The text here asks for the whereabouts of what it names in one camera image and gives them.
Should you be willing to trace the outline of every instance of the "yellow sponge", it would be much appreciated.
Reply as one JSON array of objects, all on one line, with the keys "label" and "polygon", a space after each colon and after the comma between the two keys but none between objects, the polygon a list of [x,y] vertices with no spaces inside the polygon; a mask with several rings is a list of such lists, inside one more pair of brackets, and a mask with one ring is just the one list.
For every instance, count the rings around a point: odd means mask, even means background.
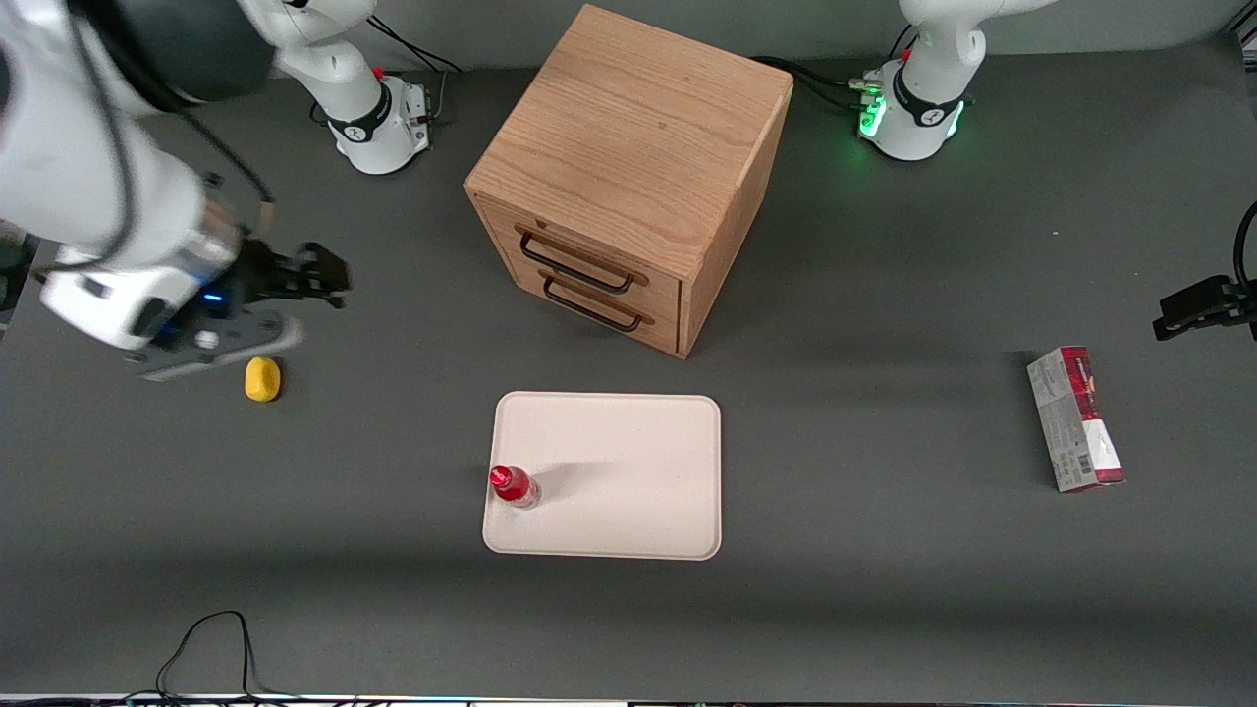
[{"label": "yellow sponge", "polygon": [[270,403],[279,398],[280,380],[279,364],[259,356],[244,370],[244,394],[258,403]]}]

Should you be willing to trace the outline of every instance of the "black metal handle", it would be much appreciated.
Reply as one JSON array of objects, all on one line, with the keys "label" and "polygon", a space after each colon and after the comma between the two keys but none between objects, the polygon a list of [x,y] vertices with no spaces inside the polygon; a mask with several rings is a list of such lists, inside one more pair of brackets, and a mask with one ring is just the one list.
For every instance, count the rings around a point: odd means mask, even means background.
[{"label": "black metal handle", "polygon": [[546,293],[546,297],[549,298],[551,302],[556,302],[558,304],[562,304],[563,307],[567,307],[568,309],[572,309],[573,312],[576,312],[578,315],[585,315],[586,317],[590,317],[591,320],[598,322],[600,325],[606,325],[606,326],[608,326],[608,327],[611,327],[611,328],[613,328],[613,330],[616,330],[616,331],[618,331],[621,333],[632,333],[632,332],[637,331],[637,327],[641,326],[641,321],[642,321],[642,316],[641,315],[635,316],[632,318],[632,323],[631,325],[622,325],[622,323],[620,323],[620,322],[617,322],[617,321],[615,321],[615,320],[612,320],[610,317],[603,317],[602,315],[595,312],[593,309],[590,309],[588,307],[582,307],[582,306],[577,304],[576,302],[572,302],[571,299],[568,299],[566,297],[561,297],[558,294],[554,294],[553,292],[551,292],[551,286],[552,284],[554,284],[554,278],[548,277],[548,278],[546,278],[546,286],[542,288],[542,291]]},{"label": "black metal handle", "polygon": [[625,292],[628,292],[630,287],[632,287],[632,276],[631,274],[625,276],[625,283],[621,284],[621,286],[618,286],[618,287],[616,287],[613,284],[602,282],[598,278],[590,277],[590,276],[582,273],[581,270],[574,270],[574,269],[564,265],[563,263],[559,263],[558,260],[554,260],[552,258],[547,258],[546,255],[542,255],[541,253],[537,253],[534,250],[529,250],[528,249],[528,244],[533,242],[533,234],[528,233],[524,229],[519,229],[519,233],[523,234],[523,239],[519,240],[519,249],[524,252],[524,255],[529,260],[535,260],[535,262],[538,262],[538,263],[541,263],[543,265],[554,268],[557,272],[561,272],[561,273],[563,273],[564,276],[567,276],[567,277],[569,277],[572,279],[581,281],[585,284],[588,284],[590,287],[596,287],[596,288],[601,289],[602,292],[606,292],[606,293],[610,293],[610,294],[623,294]]}]

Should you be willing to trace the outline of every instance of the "gray table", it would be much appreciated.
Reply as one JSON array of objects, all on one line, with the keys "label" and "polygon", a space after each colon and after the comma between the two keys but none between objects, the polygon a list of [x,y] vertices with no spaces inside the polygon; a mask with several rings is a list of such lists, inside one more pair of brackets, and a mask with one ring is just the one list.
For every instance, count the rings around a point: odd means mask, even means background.
[{"label": "gray table", "polygon": [[[283,307],[310,337],[282,403],[249,403],[240,369],[137,380],[23,303],[0,345],[5,691],[146,687],[236,608],[266,682],[305,693],[1257,702],[1257,345],[1150,328],[1227,269],[1257,195],[1233,45],[993,59],[920,165],[801,92],[688,362],[509,282],[460,184],[529,78],[455,77],[436,148],[383,179],[294,83],[204,111],[273,184],[275,245],[319,239],[357,278],[343,312]],[[1124,487],[1052,486],[1023,365],[1062,343],[1092,347]],[[489,552],[515,389],[716,399],[720,554]],[[233,691],[236,650],[209,626],[175,687]]]}]

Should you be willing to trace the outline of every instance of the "white tray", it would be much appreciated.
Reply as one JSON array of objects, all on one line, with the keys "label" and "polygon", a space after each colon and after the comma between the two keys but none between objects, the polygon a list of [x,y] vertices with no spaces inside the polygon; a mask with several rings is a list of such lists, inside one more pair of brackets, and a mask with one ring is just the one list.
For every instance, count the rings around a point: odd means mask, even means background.
[{"label": "white tray", "polygon": [[494,552],[708,560],[720,548],[720,408],[699,395],[510,392],[490,464],[519,467],[541,503],[485,483]]}]

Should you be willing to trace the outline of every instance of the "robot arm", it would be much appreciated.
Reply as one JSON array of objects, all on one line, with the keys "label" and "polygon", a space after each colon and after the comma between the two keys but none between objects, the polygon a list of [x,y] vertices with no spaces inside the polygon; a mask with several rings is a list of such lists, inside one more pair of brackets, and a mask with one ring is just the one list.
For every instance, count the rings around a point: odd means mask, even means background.
[{"label": "robot arm", "polygon": [[1055,1],[900,0],[920,35],[910,59],[887,62],[859,82],[877,91],[867,98],[860,136],[896,160],[933,156],[955,133],[964,91],[987,58],[987,35],[978,25]]},{"label": "robot arm", "polygon": [[[400,169],[427,146],[422,88],[381,81],[346,42],[309,45],[373,6],[0,0],[0,215],[63,244],[45,306],[136,357],[194,350],[200,364],[235,360],[239,351],[207,347],[215,337],[204,335],[238,336],[250,318],[272,332],[260,337],[270,343],[297,340],[294,321],[275,326],[245,304],[318,297],[343,306],[343,262],[317,244],[292,259],[273,254],[215,198],[216,184],[158,150],[131,118],[180,112],[248,172],[186,109],[256,89],[274,63],[333,118],[337,146],[354,166]],[[196,16],[204,21],[189,21]],[[189,36],[190,24],[214,31]],[[225,55],[229,65],[219,67]],[[245,333],[256,348],[260,338]]]}]

